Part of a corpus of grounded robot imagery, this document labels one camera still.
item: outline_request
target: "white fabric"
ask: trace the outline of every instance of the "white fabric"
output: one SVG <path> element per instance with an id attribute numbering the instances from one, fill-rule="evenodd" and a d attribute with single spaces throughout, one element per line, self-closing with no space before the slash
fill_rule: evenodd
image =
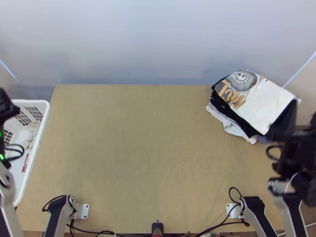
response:
<path id="1" fill-rule="evenodd" d="M 215 108 L 211 103 L 209 103 L 206 106 L 206 110 L 210 112 L 215 118 L 217 118 L 219 121 L 222 121 L 224 130 L 229 133 L 233 134 L 235 136 L 243 137 L 245 140 L 251 144 L 255 144 L 257 139 L 252 136 L 251 138 L 248 138 L 245 132 L 240 128 L 240 126 L 231 118 L 227 117 L 226 115 L 222 114 Z"/>
<path id="2" fill-rule="evenodd" d="M 231 108 L 258 132 L 266 134 L 270 125 L 295 98 L 292 93 L 267 80 L 249 90 L 247 103 L 238 109 Z"/>

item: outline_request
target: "black cable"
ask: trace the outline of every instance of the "black cable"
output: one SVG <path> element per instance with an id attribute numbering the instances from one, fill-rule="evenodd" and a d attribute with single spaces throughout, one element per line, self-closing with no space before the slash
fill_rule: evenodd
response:
<path id="1" fill-rule="evenodd" d="M 70 231 L 71 237 L 75 237 L 75 236 L 73 235 L 73 233 L 72 233 L 72 228 L 71 228 L 71 226 L 73 225 L 74 221 L 75 221 L 75 220 L 71 220 L 70 226 L 69 226 L 69 231 Z"/>
<path id="2" fill-rule="evenodd" d="M 135 235 L 141 235 L 141 236 L 144 236 L 144 237 L 149 237 L 148 235 L 144 235 L 144 234 L 135 234 Z"/>
<path id="3" fill-rule="evenodd" d="M 22 151 L 17 150 L 17 149 L 14 149 L 14 148 L 10 148 L 10 147 L 13 147 L 13 146 L 20 147 L 20 148 L 22 149 Z M 25 152 L 24 147 L 22 147 L 22 146 L 19 145 L 19 144 L 8 144 L 8 145 L 6 145 L 4 148 L 5 148 L 6 150 L 11 150 L 11 151 L 15 151 L 15 152 L 17 152 L 17 153 L 20 153 L 19 156 L 14 156 L 14 157 L 9 157 L 9 158 L 7 158 L 7 159 L 6 159 L 7 161 L 16 160 L 16 159 L 22 157 L 22 156 L 24 155 L 24 152 Z"/>
<path id="4" fill-rule="evenodd" d="M 45 209 L 45 207 L 46 207 L 48 204 L 50 204 L 52 201 L 55 201 L 56 199 L 61 198 L 61 197 L 64 197 L 64 196 L 66 196 L 66 195 L 60 195 L 60 196 L 58 196 L 58 197 L 55 197 L 55 198 L 49 200 L 49 201 L 45 204 L 45 206 L 42 208 L 42 212 L 48 211 L 48 209 Z"/>
<path id="5" fill-rule="evenodd" d="M 239 195 L 240 195 L 239 199 L 242 197 L 240 191 L 239 191 L 237 188 L 235 188 L 235 187 L 230 187 L 230 189 L 228 190 L 228 195 L 229 195 L 230 199 L 231 199 L 234 203 L 239 204 L 239 202 L 235 201 L 235 200 L 231 197 L 231 195 L 230 195 L 230 192 L 231 192 L 233 189 L 236 190 L 236 191 L 239 193 Z"/>
<path id="6" fill-rule="evenodd" d="M 281 148 L 281 147 L 283 147 L 283 146 L 280 146 L 280 145 L 268 146 L 267 149 L 265 150 L 265 153 L 267 154 L 267 156 L 268 156 L 271 160 L 274 160 L 274 161 L 278 161 L 279 159 L 276 158 L 275 156 L 271 155 L 271 154 L 269 153 L 269 151 L 270 151 L 272 148 L 276 148 L 276 147 Z"/>
<path id="7" fill-rule="evenodd" d="M 95 231 L 87 231 L 87 230 L 84 230 L 84 229 L 79 229 L 79 228 L 73 226 L 73 223 L 72 223 L 72 225 L 71 225 L 71 223 L 70 223 L 70 225 L 67 224 L 67 226 L 72 228 L 72 229 L 75 229 L 77 231 L 83 232 L 83 233 L 97 234 L 97 235 L 99 235 L 99 234 L 100 235 L 103 235 L 103 234 L 104 235 L 114 235 L 115 234 L 114 232 L 109 231 L 109 230 L 103 230 L 103 231 L 100 231 L 100 232 L 95 232 Z"/>
<path id="8" fill-rule="evenodd" d="M 58 199 L 58 198 L 62 198 L 62 197 L 65 197 L 65 196 L 66 196 L 66 195 L 60 195 L 60 196 L 58 196 L 58 197 L 55 197 L 55 198 L 49 200 L 49 201 L 44 205 L 44 207 L 42 208 L 42 212 L 48 211 L 48 209 L 46 209 L 46 206 L 49 205 L 49 203 L 51 203 L 52 201 L 55 201 L 55 200 Z M 100 231 L 100 232 L 95 232 L 95 231 L 87 231 L 87 230 L 79 229 L 79 228 L 73 226 L 74 221 L 75 221 L 75 220 L 71 220 L 70 225 L 69 225 L 69 224 L 66 224 L 66 225 L 69 227 L 71 237 L 74 237 L 73 232 L 72 232 L 72 229 L 75 229 L 75 230 L 80 231 L 80 232 L 83 232 L 83 233 L 97 234 L 97 236 L 98 236 L 98 235 L 102 235 L 102 234 L 104 234 L 104 235 L 114 235 L 114 234 L 115 234 L 114 232 L 109 231 L 109 230 L 103 230 L 103 231 Z"/>
<path id="9" fill-rule="evenodd" d="M 235 187 L 231 187 L 231 188 L 229 189 L 228 194 L 229 194 L 230 199 L 231 199 L 234 203 L 237 203 L 237 204 L 236 204 L 235 206 L 233 206 L 232 209 L 230 209 L 230 211 L 229 211 L 229 213 L 227 214 L 226 218 L 225 218 L 220 224 L 218 224 L 218 225 L 216 225 L 216 226 L 214 226 L 214 227 L 211 227 L 211 228 L 209 228 L 209 229 L 206 229 L 205 231 L 203 231 L 203 232 L 197 234 L 196 237 L 200 237 L 201 235 L 204 235 L 204 234 L 206 234 L 206 233 L 208 233 L 208 232 L 211 232 L 212 230 L 214 230 L 214 229 L 216 229 L 216 228 L 218 228 L 218 227 L 221 227 L 221 226 L 232 225 L 232 224 L 244 224 L 244 225 L 247 226 L 247 227 L 250 226 L 250 224 L 249 224 L 248 222 L 245 222 L 244 219 L 241 219 L 241 221 L 238 221 L 238 222 L 225 223 L 225 221 L 228 219 L 228 217 L 230 216 L 230 213 L 233 211 L 233 209 L 235 209 L 237 206 L 240 206 L 240 203 L 236 202 L 236 201 L 231 197 L 231 195 L 230 195 L 230 192 L 231 192 L 231 190 L 233 190 L 233 189 L 235 189 L 235 190 L 239 193 L 240 197 L 242 197 L 242 195 L 241 195 L 240 191 L 239 191 L 237 188 L 235 188 Z"/>

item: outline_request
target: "red label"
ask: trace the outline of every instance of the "red label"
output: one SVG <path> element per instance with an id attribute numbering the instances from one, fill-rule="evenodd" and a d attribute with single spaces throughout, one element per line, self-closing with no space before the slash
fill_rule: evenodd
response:
<path id="1" fill-rule="evenodd" d="M 25 161 L 24 161 L 24 165 L 23 165 L 23 169 L 22 169 L 22 173 L 25 173 L 26 168 L 27 168 L 27 164 L 28 164 L 28 155 L 26 155 Z"/>

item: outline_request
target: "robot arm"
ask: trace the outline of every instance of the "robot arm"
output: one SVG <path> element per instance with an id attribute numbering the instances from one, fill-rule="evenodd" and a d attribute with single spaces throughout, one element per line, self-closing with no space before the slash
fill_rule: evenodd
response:
<path id="1" fill-rule="evenodd" d="M 11 164 L 5 158 L 3 137 L 4 122 L 19 113 L 20 108 L 13 105 L 4 90 L 0 88 L 0 234 L 4 237 L 23 237 L 13 207 L 14 179 L 9 171 Z M 63 237 L 67 221 L 86 219 L 89 205 L 78 204 L 73 197 L 64 195 L 54 199 L 49 204 L 47 211 L 51 217 L 45 231 L 45 237 Z"/>

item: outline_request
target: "white wall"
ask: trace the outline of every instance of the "white wall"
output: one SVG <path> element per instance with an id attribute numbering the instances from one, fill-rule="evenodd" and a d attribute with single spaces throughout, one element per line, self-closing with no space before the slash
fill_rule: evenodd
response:
<path id="1" fill-rule="evenodd" d="M 0 58 L 42 97 L 56 83 L 213 84 L 238 68 L 283 85 L 316 50 L 315 7 L 311 0 L 7 0 Z"/>

